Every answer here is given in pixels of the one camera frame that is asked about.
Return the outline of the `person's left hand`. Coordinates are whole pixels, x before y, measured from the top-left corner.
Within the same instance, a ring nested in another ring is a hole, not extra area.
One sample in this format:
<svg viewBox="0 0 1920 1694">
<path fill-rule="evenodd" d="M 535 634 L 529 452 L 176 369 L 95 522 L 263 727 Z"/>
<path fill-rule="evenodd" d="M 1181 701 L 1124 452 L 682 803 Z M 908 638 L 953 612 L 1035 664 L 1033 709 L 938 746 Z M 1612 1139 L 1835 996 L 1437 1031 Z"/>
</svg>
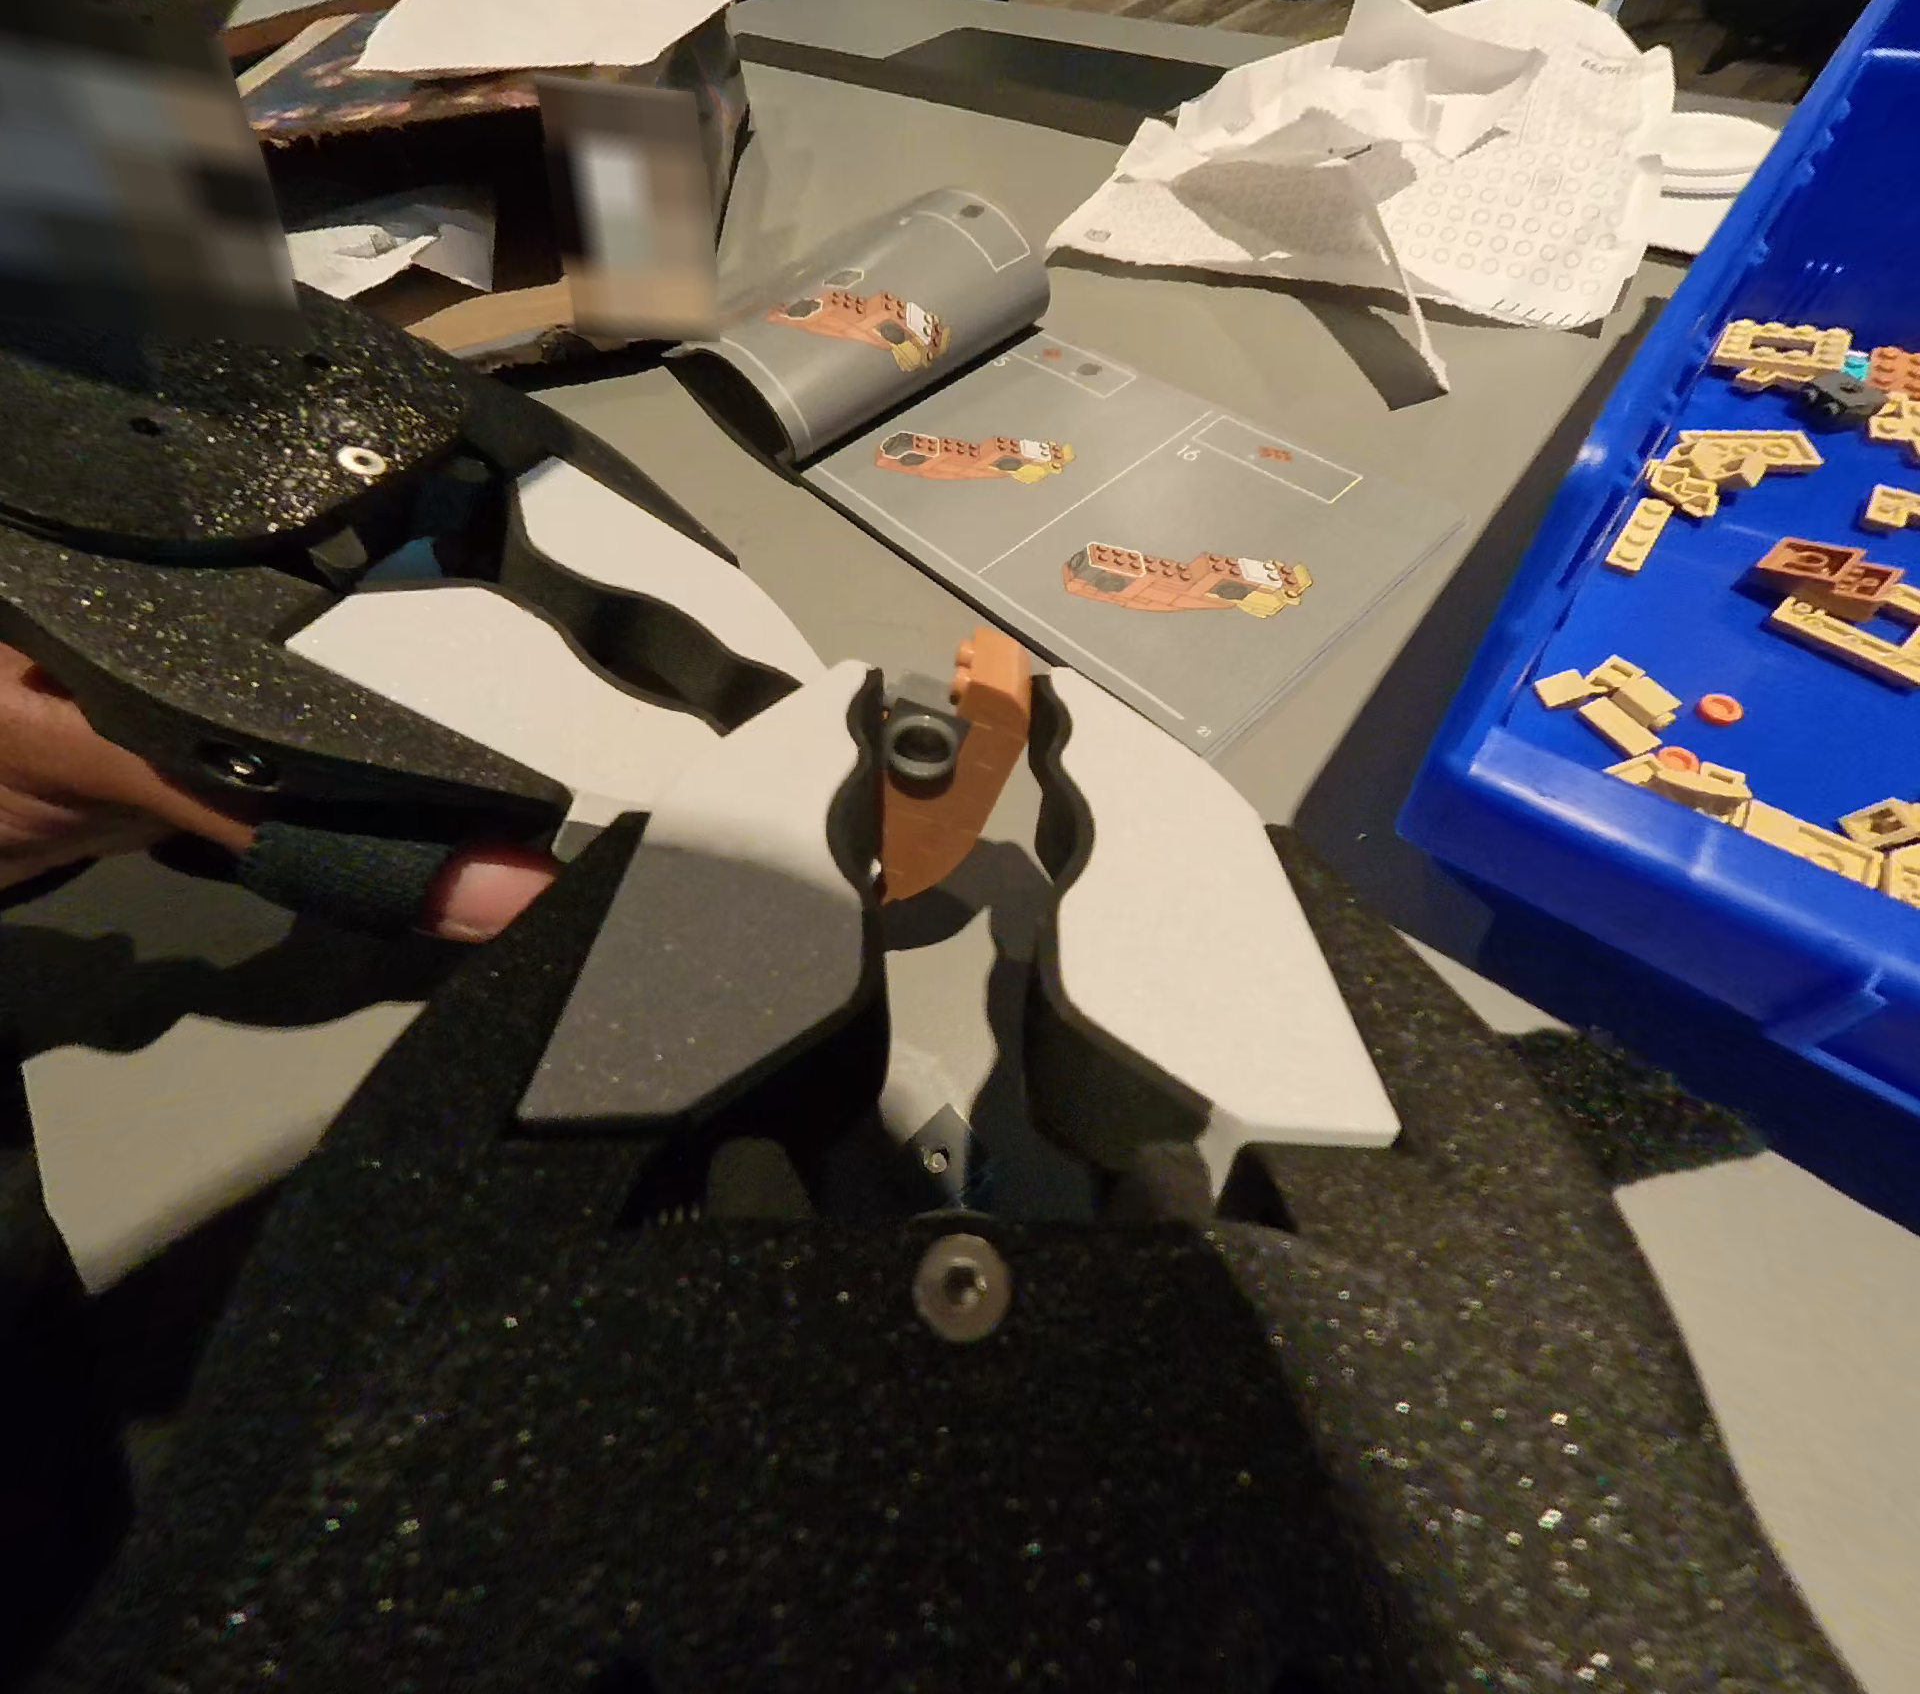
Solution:
<svg viewBox="0 0 1920 1694">
<path fill-rule="evenodd" d="M 256 829 L 100 735 L 66 687 L 27 653 L 5 645 L 5 895 L 100 859 L 149 852 L 176 835 L 241 858 Z M 471 845 L 437 870 L 417 907 L 417 925 L 448 942 L 489 942 L 556 876 L 558 868 L 532 850 Z"/>
</svg>

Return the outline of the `grey desk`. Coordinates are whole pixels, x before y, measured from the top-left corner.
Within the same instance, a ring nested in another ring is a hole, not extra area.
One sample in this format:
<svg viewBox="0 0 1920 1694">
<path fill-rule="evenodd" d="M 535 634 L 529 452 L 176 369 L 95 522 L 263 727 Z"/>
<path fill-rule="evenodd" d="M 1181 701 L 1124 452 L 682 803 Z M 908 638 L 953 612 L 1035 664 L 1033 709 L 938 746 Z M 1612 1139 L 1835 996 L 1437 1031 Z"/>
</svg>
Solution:
<svg viewBox="0 0 1920 1694">
<path fill-rule="evenodd" d="M 866 84 L 751 63 L 757 137 L 741 166 L 746 255 L 834 232 L 906 194 L 967 186 L 1037 221 L 1098 184 L 1117 143 L 1051 135 Z M 1558 475 L 1626 357 L 1643 302 L 1679 265 L 1650 262 L 1604 334 L 1450 322 L 1454 397 L 1423 399 L 1401 337 L 1352 296 L 1206 292 L 1065 268 L 1055 307 L 1076 339 L 1189 379 L 1354 468 L 1427 475 L 1466 520 L 1379 612 L 1329 650 L 1225 758 L 1266 820 L 1309 843 L 1419 938 L 1482 1023 L 1550 1018 L 1480 975 L 1479 920 L 1428 883 L 1390 828 L 1464 661 Z M 715 529 L 821 656 L 930 671 L 969 609 L 812 492 L 742 452 L 674 379 L 548 392 Z M 375 942 L 289 924 L 238 889 L 112 859 L 15 913 L 8 1003 L 50 1211 L 80 1274 L 109 1288 L 160 1243 L 277 1179 L 312 1147 L 376 1054 L 410 1023 Z M 1769 1536 L 1868 1689 L 1917 1689 L 1917 1236 L 1767 1151 L 1623 1189 L 1699 1354 Z"/>
</svg>

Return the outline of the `blue plastic bin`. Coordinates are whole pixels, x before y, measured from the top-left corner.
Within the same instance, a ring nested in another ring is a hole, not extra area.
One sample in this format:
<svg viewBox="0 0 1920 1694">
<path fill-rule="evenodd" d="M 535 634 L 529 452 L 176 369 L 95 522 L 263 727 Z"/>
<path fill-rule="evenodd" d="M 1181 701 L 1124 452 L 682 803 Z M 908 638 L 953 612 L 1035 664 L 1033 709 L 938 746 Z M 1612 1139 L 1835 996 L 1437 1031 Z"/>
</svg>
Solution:
<svg viewBox="0 0 1920 1694">
<path fill-rule="evenodd" d="M 1414 778 L 1402 835 L 1495 969 L 1917 1227 L 1917 906 L 1626 790 L 1530 693 L 1732 320 L 1917 345 L 1918 0 L 1873 0 L 1612 388 Z"/>
</svg>

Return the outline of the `brown cardboard box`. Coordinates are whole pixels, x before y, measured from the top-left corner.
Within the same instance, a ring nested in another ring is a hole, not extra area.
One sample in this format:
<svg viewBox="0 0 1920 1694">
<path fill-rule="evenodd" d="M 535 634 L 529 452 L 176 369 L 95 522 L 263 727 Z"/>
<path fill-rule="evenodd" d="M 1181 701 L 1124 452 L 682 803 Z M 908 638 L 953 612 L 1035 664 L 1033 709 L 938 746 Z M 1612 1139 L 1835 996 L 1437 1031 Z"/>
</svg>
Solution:
<svg viewBox="0 0 1920 1694">
<path fill-rule="evenodd" d="M 713 334 L 751 119 L 732 5 L 646 68 L 354 74 L 391 8 L 242 76 L 297 277 L 481 367 Z"/>
</svg>

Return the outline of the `pile of tan bricks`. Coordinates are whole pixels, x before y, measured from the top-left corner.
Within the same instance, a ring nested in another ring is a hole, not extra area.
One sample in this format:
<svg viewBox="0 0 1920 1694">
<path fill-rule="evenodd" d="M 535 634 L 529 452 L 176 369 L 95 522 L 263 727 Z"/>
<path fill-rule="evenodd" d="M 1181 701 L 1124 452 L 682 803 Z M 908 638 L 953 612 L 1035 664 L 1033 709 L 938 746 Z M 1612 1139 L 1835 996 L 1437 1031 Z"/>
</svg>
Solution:
<svg viewBox="0 0 1920 1694">
<path fill-rule="evenodd" d="M 1843 369 L 1871 351 L 1867 379 Z M 1530 693 L 1581 726 L 1590 765 L 1917 907 L 1917 345 L 1845 325 L 1732 317 L 1652 448 Z M 1748 581 L 1782 536 L 1906 568 L 1892 608 L 1852 623 Z M 1744 717 L 1699 720 L 1726 691 Z M 1670 774 L 1649 756 L 1693 749 Z"/>
</svg>

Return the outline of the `grey instruction booklet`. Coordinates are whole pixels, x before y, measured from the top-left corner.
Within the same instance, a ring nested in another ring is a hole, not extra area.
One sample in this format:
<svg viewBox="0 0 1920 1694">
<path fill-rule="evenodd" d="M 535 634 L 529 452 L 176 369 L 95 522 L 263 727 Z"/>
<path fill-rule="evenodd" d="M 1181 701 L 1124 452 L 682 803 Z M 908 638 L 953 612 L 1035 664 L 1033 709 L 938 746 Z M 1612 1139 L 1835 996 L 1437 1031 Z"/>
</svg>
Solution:
<svg viewBox="0 0 1920 1694">
<path fill-rule="evenodd" d="M 1047 328 L 1048 302 L 1021 223 L 938 187 L 670 364 L 745 448 L 1213 758 L 1460 514 Z"/>
</svg>

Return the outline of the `dark brown brick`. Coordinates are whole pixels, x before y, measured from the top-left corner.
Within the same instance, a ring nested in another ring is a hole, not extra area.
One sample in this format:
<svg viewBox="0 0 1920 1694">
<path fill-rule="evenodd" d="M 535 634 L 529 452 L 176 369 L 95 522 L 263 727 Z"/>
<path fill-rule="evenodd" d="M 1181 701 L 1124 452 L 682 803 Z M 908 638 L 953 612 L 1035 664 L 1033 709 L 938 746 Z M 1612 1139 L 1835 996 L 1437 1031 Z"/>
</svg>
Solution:
<svg viewBox="0 0 1920 1694">
<path fill-rule="evenodd" d="M 1746 572 L 1746 581 L 1812 604 L 1862 625 L 1895 605 L 1909 569 L 1864 550 L 1807 536 L 1778 537 Z"/>
</svg>

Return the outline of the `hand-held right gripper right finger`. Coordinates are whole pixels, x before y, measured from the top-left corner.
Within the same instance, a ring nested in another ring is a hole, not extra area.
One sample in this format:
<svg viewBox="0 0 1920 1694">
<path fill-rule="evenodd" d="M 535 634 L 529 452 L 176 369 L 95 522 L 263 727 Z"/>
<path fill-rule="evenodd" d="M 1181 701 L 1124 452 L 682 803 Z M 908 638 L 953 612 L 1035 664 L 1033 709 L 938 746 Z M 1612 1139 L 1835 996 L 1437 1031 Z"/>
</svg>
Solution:
<svg viewBox="0 0 1920 1694">
<path fill-rule="evenodd" d="M 1070 670 L 1035 682 L 1031 1115 L 1115 1172 L 1190 1146 L 1389 1150 L 1402 1124 L 1258 809 Z"/>
</svg>

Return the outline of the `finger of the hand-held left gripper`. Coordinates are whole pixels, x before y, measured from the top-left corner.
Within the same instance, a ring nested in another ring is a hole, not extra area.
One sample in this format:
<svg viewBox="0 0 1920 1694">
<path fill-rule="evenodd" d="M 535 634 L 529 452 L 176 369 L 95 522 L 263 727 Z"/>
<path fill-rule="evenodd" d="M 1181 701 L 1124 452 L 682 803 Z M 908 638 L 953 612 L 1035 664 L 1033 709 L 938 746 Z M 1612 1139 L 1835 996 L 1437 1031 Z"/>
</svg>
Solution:
<svg viewBox="0 0 1920 1694">
<path fill-rule="evenodd" d="M 723 742 L 685 705 L 599 671 L 536 609 L 472 581 L 353 594 L 287 648 L 556 779 L 571 796 L 553 839 L 560 859 L 615 817 L 653 809 Z"/>
<path fill-rule="evenodd" d="M 510 594 L 612 680 L 723 731 L 829 670 L 727 554 L 558 458 L 514 483 Z"/>
</svg>

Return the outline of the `brown brick model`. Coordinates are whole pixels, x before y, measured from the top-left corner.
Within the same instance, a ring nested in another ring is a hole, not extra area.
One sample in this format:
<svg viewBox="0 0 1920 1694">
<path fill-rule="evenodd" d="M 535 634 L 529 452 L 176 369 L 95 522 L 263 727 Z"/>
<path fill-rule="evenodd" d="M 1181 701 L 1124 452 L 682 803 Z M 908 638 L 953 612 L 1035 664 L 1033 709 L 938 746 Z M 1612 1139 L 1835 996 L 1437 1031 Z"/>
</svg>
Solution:
<svg viewBox="0 0 1920 1694">
<path fill-rule="evenodd" d="M 1028 756 L 1035 675 L 1019 640 L 976 625 L 956 650 L 950 682 L 941 683 L 970 722 L 955 775 L 932 791 L 912 791 L 881 756 L 878 897 L 889 906 L 932 889 L 969 858 Z"/>
</svg>

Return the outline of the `dark grey small brick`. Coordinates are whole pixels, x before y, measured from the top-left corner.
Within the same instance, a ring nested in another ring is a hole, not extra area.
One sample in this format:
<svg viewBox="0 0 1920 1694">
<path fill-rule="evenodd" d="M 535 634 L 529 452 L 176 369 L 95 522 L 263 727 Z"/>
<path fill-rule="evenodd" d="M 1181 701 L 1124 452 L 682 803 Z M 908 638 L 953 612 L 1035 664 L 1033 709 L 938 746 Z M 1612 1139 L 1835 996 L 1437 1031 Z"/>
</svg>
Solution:
<svg viewBox="0 0 1920 1694">
<path fill-rule="evenodd" d="M 889 774 L 912 791 L 935 791 L 956 769 L 970 729 L 950 685 L 922 671 L 906 671 L 883 698 L 881 754 Z"/>
</svg>

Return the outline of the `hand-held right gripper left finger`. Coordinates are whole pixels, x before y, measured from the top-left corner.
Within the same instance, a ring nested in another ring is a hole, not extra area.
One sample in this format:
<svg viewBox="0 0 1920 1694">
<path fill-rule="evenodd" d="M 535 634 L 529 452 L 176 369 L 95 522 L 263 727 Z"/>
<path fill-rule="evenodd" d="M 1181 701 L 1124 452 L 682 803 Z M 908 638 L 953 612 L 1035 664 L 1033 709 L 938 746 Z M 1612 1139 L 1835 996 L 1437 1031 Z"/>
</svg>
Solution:
<svg viewBox="0 0 1920 1694">
<path fill-rule="evenodd" d="M 883 675 L 833 666 L 646 817 L 517 1108 L 520 1128 L 846 1128 L 890 1008 L 876 897 Z"/>
</svg>

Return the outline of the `white torn paper sheet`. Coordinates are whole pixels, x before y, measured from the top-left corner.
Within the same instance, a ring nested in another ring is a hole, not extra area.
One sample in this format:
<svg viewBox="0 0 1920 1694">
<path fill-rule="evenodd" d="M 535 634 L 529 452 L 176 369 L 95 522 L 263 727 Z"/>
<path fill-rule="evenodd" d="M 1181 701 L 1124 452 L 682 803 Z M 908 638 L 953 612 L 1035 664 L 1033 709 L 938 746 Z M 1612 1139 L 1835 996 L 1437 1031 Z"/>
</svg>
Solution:
<svg viewBox="0 0 1920 1694">
<path fill-rule="evenodd" d="M 351 72 L 444 80 L 648 68 L 736 0 L 399 0 Z"/>
</svg>

